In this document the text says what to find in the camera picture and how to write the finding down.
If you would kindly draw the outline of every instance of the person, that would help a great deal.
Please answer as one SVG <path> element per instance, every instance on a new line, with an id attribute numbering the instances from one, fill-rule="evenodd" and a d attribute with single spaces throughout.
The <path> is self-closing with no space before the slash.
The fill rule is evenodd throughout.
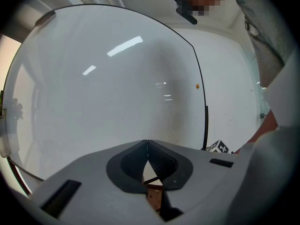
<path id="1" fill-rule="evenodd" d="M 218 5 L 220 1 L 182 0 L 179 3 L 186 4 L 186 7 L 192 11 L 201 9 L 207 11 L 209 6 Z M 288 61 L 296 42 L 270 0 L 236 1 L 244 14 L 245 29 L 255 50 L 260 85 L 267 88 Z M 255 142 L 261 135 L 273 131 L 277 127 L 273 112 L 270 111 L 260 128 L 247 143 Z"/>

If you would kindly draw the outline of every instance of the wall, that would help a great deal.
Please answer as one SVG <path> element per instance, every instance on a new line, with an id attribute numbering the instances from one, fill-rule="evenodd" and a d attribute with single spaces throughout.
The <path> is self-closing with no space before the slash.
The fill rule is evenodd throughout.
<path id="1" fill-rule="evenodd" d="M 225 37 L 175 29 L 197 53 L 209 107 L 207 145 L 221 139 L 231 151 L 245 144 L 260 126 L 259 95 L 241 46 Z"/>
<path id="2" fill-rule="evenodd" d="M 0 39 L 0 89 L 3 90 L 6 75 L 10 64 L 21 44 L 9 37 L 2 36 Z M 6 158 L 0 157 L 0 170 L 7 184 L 14 190 L 25 195 L 23 189 L 15 179 Z"/>

